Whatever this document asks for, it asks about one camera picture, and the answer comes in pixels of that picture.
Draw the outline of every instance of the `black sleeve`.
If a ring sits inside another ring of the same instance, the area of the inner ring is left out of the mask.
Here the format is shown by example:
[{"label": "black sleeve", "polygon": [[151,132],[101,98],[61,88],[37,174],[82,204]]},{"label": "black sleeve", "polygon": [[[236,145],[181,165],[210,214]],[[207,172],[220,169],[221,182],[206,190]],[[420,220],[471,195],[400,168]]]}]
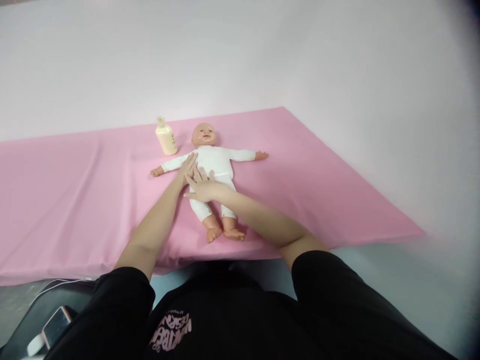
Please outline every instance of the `black sleeve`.
[{"label": "black sleeve", "polygon": [[335,324],[352,351],[374,358],[454,359],[332,253],[301,254],[291,276],[298,302]]},{"label": "black sleeve", "polygon": [[102,275],[92,299],[55,342],[45,360],[136,359],[139,333],[155,292],[143,272],[121,267]]}]

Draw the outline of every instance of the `white wall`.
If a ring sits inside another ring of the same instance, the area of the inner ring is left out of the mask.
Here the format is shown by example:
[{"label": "white wall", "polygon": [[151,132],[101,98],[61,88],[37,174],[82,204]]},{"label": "white wall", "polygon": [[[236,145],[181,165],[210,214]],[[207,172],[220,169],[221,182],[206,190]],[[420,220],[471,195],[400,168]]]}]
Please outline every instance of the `white wall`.
[{"label": "white wall", "polygon": [[479,52],[454,3],[3,6],[0,141],[284,105],[428,232],[336,253],[462,355],[478,283]]},{"label": "white wall", "polygon": [[316,0],[0,7],[0,141],[277,107]]},{"label": "white wall", "polygon": [[453,4],[324,1],[285,105],[429,234],[336,253],[460,355],[479,305],[479,50]]}]

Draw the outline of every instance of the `white onesie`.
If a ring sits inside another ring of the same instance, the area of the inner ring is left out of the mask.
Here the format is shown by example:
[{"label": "white onesie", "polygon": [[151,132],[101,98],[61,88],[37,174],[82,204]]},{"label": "white onesie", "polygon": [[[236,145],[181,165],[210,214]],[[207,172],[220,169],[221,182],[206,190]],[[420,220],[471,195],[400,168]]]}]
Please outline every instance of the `white onesie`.
[{"label": "white onesie", "polygon": [[[204,168],[207,175],[211,170],[213,170],[215,173],[215,181],[226,184],[233,190],[235,190],[234,183],[232,182],[232,179],[234,178],[234,171],[232,169],[230,160],[238,162],[255,160],[255,151],[231,150],[210,145],[200,146],[197,150],[192,151],[192,153],[198,153],[196,161],[199,168]],[[161,165],[161,168],[165,172],[179,169],[190,154],[191,152],[167,161]],[[190,199],[190,206],[200,221],[203,221],[206,217],[212,214],[210,206],[205,202]],[[237,218],[232,210],[223,205],[221,206],[221,216]]]}]

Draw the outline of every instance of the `bottle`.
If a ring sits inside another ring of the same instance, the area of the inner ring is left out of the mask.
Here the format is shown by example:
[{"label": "bottle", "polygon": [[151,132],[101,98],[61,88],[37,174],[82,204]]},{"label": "bottle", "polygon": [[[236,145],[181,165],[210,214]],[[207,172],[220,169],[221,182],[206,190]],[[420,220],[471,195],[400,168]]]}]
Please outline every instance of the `bottle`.
[{"label": "bottle", "polygon": [[165,155],[174,155],[177,153],[177,143],[175,142],[172,128],[165,123],[165,119],[161,116],[157,117],[158,126],[156,127],[156,137],[160,142],[161,149]]}]

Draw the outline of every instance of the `doll head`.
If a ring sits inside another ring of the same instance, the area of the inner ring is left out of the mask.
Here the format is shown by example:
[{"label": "doll head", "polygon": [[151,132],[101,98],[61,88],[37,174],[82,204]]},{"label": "doll head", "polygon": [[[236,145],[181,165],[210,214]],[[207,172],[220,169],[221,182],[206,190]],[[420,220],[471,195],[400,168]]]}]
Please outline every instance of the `doll head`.
[{"label": "doll head", "polygon": [[191,135],[191,143],[198,149],[202,145],[215,146],[217,142],[217,135],[215,134],[214,127],[207,123],[203,122],[198,124],[193,130]]}]

